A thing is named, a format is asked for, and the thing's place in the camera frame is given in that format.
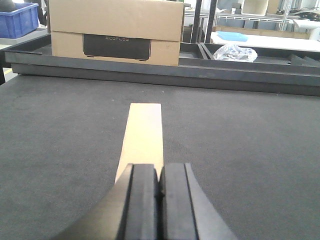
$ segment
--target plastic bag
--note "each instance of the plastic bag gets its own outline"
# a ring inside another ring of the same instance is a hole
[[[215,60],[253,63],[258,57],[255,50],[248,47],[239,47],[236,44],[227,44],[220,47],[214,54]]]

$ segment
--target wooden strip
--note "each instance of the wooden strip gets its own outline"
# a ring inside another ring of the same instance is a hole
[[[115,182],[127,164],[153,164],[159,179],[164,166],[161,104],[131,103]]]

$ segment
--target black tray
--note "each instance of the black tray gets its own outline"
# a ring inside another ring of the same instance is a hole
[[[320,96],[318,67],[201,59],[201,48],[182,43],[179,66],[125,63],[52,56],[47,35],[6,49],[5,59],[19,74]]]
[[[221,44],[201,43],[203,50],[205,51],[208,59],[214,60],[213,54],[221,48]],[[271,64],[271,65],[286,65],[288,69],[292,69],[290,66],[303,66],[303,67],[320,67],[320,52],[312,51],[297,51],[297,50],[285,50],[276,48],[263,48],[263,47],[251,47],[258,54],[254,63],[258,64]],[[241,62],[243,67],[250,67],[250,63]]]

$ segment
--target black product label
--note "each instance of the black product label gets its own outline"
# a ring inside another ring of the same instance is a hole
[[[151,39],[83,34],[83,52],[88,57],[146,61],[151,55]]]

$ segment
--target gray carpet surface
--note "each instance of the gray carpet surface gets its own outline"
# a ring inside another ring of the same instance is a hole
[[[320,97],[17,76],[0,86],[1,240],[47,240],[106,194],[130,103],[162,104],[165,162],[191,163],[239,239],[319,239]]]

